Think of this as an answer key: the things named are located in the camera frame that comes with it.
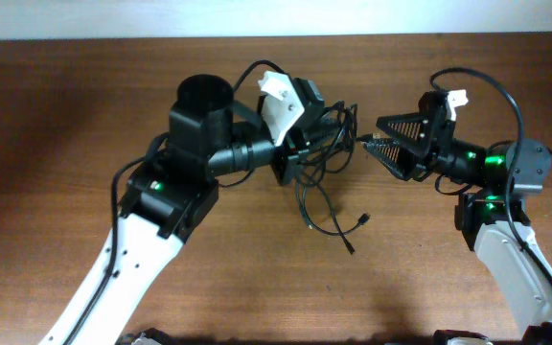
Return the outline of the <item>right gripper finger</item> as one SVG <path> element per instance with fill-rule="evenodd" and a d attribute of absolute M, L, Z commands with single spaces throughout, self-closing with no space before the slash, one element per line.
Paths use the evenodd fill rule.
<path fill-rule="evenodd" d="M 429 152 L 432 116 L 426 112 L 379 117 L 376 127 L 415 156 Z"/>
<path fill-rule="evenodd" d="M 371 139 L 363 147 L 399 180 L 419 180 L 425 174 L 421 160 L 393 139 Z"/>

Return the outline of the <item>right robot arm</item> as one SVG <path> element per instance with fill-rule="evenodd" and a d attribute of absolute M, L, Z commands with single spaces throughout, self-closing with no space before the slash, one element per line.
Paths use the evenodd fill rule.
<path fill-rule="evenodd" d="M 378 118 L 364 148 L 396 178 L 435 174 L 459 185 L 454 223 L 487 267 L 515 318 L 524 344 L 552 344 L 552 267 L 538 246 L 525 199 L 542 191 L 552 150 L 523 139 L 487 148 L 454 137 L 464 89 L 426 92 L 415 113 Z"/>

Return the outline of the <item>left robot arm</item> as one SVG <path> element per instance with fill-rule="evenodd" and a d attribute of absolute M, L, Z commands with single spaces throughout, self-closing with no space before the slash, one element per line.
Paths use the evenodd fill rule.
<path fill-rule="evenodd" d="M 168 130 L 114 175 L 112 226 L 101 253 L 52 329 L 47 344 L 112 344 L 146 292 L 219 199 L 220 178 L 270 167 L 286 185 L 322 163 L 350 127 L 341 103 L 315 85 L 268 71 L 251 109 L 225 79 L 180 83 Z"/>

